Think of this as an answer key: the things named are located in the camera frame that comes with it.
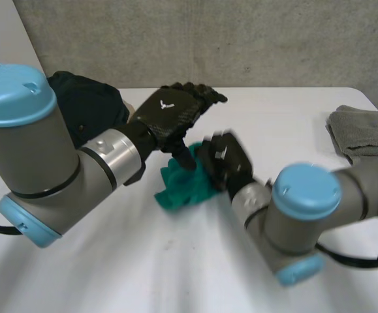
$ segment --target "green cloth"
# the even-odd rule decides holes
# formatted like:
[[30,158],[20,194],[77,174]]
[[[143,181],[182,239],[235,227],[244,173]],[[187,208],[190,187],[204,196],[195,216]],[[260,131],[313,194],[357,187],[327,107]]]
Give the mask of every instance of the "green cloth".
[[195,148],[201,146],[195,143],[189,147],[196,160],[196,170],[187,171],[171,158],[166,168],[161,168],[161,176],[165,190],[155,195],[158,204],[167,211],[176,211],[184,205],[194,205],[210,199],[218,193],[210,183],[200,160],[195,156]]

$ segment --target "white table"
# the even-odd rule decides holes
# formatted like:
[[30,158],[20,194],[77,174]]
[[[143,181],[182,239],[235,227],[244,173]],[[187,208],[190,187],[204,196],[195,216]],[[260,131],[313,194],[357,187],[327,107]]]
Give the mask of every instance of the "white table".
[[[255,174],[272,177],[295,161],[329,169],[338,157],[324,120],[339,105],[375,110],[348,88],[221,88],[229,98],[190,130],[186,142],[232,128]],[[142,103],[153,89],[124,89]],[[154,153],[139,183],[119,188],[47,249],[0,235],[0,313],[378,312],[378,271],[327,260],[318,276],[280,287],[231,218],[225,196],[166,214],[153,194],[169,156]],[[7,191],[0,180],[0,197]],[[0,224],[7,224],[0,216]],[[378,220],[331,231],[329,247],[378,255]]]

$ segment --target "robotic arm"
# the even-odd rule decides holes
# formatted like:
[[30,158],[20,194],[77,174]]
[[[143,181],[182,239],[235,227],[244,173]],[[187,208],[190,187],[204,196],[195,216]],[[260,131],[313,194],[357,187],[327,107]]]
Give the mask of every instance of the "robotic arm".
[[36,245],[50,245],[118,186],[138,181],[152,151],[195,169],[183,137],[219,101],[227,99],[205,85],[162,87],[129,124],[76,151],[45,76],[0,65],[0,176],[11,190],[1,214]]
[[323,268],[319,251],[354,267],[375,268],[318,243],[322,232],[378,216],[378,159],[335,172],[314,164],[284,168],[274,185],[253,178],[233,134],[215,135],[197,151],[214,185],[228,190],[232,210],[282,285],[293,285]]

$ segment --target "folded gray towel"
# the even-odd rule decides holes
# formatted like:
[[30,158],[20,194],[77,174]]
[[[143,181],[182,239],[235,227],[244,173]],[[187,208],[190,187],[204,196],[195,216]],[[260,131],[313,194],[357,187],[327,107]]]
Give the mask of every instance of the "folded gray towel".
[[340,106],[330,114],[327,129],[351,163],[378,157],[378,111]]

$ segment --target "light blue joint cap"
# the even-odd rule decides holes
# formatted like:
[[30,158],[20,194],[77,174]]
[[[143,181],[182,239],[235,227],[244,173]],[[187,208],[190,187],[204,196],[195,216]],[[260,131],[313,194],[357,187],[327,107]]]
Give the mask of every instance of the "light blue joint cap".
[[40,248],[46,248],[62,237],[8,196],[0,200],[0,213]]
[[276,278],[283,286],[293,286],[317,274],[324,268],[324,265],[325,262],[321,256],[314,254],[278,271]]
[[45,75],[34,67],[0,64],[0,127],[43,119],[57,105]]
[[336,176],[312,164],[297,163],[284,168],[273,186],[276,207],[297,220],[329,216],[341,201]]

